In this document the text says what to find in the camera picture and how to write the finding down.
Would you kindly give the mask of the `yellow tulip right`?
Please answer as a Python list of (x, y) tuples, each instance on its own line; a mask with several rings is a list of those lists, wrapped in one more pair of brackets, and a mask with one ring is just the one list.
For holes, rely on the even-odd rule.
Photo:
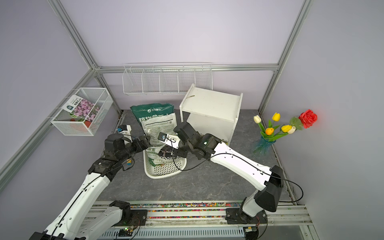
[(288, 133), (291, 129), (292, 129), (291, 125), (284, 125), (284, 126), (281, 127), (281, 131), (283, 133)]

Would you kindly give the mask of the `green and white soil bag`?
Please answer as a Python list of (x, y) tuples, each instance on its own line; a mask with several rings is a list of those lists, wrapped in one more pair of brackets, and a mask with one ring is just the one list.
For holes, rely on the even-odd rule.
[(146, 157), (149, 161), (149, 164), (153, 167), (172, 163), (173, 160), (177, 162), (181, 158), (178, 156), (173, 156), (173, 150), (175, 149), (165, 144), (150, 147), (146, 150)]

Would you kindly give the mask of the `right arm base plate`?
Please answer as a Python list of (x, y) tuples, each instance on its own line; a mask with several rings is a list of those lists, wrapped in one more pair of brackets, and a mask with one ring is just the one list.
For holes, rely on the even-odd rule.
[(240, 208), (227, 208), (225, 220), (228, 225), (259, 225), (268, 222), (265, 211), (260, 211), (255, 217), (243, 213)]

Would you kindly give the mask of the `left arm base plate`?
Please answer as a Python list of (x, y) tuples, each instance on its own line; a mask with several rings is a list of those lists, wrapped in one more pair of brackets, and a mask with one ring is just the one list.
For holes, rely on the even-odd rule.
[(119, 222), (116, 222), (113, 227), (121, 227), (121, 226), (144, 226), (147, 221), (147, 210), (130, 210), (123, 211), (123, 216)]

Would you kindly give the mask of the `white two-tier shelf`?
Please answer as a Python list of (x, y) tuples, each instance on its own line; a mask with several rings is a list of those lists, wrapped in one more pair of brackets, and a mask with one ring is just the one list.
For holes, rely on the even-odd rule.
[(243, 94), (231, 95), (192, 84), (180, 104), (182, 122), (200, 134), (212, 134), (228, 145), (239, 119)]

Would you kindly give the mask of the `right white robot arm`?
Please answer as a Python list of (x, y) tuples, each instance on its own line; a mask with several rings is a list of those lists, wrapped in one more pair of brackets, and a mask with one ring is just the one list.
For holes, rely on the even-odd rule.
[(231, 149), (212, 134), (201, 135), (189, 123), (183, 122), (174, 128), (175, 135), (160, 133), (158, 140), (172, 147), (173, 154), (185, 158), (187, 153), (219, 164), (238, 174), (256, 191), (247, 197), (241, 212), (255, 217), (262, 210), (276, 212), (283, 190), (283, 170), (279, 166), (258, 164)]

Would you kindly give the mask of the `white perforated plastic basket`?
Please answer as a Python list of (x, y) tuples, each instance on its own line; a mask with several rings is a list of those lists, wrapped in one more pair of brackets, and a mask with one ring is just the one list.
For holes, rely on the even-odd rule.
[(187, 165), (187, 159), (181, 158), (179, 161), (173, 160), (172, 163), (153, 167), (149, 164), (146, 157), (146, 150), (143, 153), (144, 156), (144, 169), (149, 178), (162, 179), (175, 176), (185, 169)]

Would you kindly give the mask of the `large dark green soil bag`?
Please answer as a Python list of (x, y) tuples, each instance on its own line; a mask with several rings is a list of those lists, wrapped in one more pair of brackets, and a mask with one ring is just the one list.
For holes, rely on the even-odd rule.
[(130, 110), (134, 114), (137, 121), (141, 124), (151, 118), (166, 116), (174, 112), (174, 105), (165, 103), (153, 103), (146, 105), (131, 106)]

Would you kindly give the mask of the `yellow tulip upper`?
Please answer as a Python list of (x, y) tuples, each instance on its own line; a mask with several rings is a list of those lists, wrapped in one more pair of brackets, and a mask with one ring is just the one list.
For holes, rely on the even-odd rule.
[(274, 122), (278, 122), (279, 120), (281, 119), (281, 114), (279, 113), (274, 113), (273, 117), (272, 117), (272, 120)]

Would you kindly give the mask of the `white artificial tulip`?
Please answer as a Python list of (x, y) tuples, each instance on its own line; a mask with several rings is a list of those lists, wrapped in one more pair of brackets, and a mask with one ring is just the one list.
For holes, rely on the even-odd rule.
[(253, 119), (256, 124), (260, 124), (262, 122), (262, 119), (259, 115), (254, 116)]

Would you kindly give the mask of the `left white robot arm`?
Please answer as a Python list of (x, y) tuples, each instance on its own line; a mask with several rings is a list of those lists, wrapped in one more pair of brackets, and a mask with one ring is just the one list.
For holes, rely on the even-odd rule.
[(120, 224), (139, 224), (131, 205), (113, 201), (101, 215), (82, 226), (89, 210), (103, 190), (112, 182), (123, 164), (136, 154), (150, 147), (150, 137), (140, 136), (133, 140), (123, 134), (111, 134), (105, 140), (104, 155), (93, 163), (79, 190), (59, 216), (32, 240), (96, 240), (109, 228)]

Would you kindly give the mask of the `white fertilizer bag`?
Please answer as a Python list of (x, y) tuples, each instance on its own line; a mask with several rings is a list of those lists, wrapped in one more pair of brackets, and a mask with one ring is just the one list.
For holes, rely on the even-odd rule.
[(150, 118), (142, 122), (145, 135), (150, 136), (152, 147), (163, 146), (164, 143), (158, 140), (160, 133), (175, 135), (174, 128), (177, 126), (176, 114), (172, 113), (165, 116)]

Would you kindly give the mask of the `yellow tulip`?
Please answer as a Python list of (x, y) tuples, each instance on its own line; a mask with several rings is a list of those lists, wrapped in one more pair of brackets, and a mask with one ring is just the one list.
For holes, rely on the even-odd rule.
[(278, 122), (279, 120), (281, 119), (281, 114), (279, 113), (274, 113), (273, 117), (272, 117), (272, 120), (274, 122)]
[(283, 133), (288, 133), (291, 129), (292, 129), (291, 125), (284, 125), (284, 126), (281, 127), (281, 131)]

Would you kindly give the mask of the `orange artificial tulip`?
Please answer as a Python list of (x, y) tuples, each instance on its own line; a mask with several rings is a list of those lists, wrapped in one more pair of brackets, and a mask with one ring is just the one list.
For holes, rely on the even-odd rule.
[(266, 134), (267, 136), (272, 136), (272, 135), (274, 134), (274, 131), (275, 131), (274, 128), (267, 128), (267, 129), (265, 130), (265, 134)]

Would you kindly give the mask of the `red artificial rose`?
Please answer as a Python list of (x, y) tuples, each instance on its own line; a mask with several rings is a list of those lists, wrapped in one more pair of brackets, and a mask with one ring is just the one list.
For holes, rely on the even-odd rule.
[(318, 120), (318, 116), (312, 110), (307, 110), (299, 116), (299, 120), (303, 127), (307, 129)]

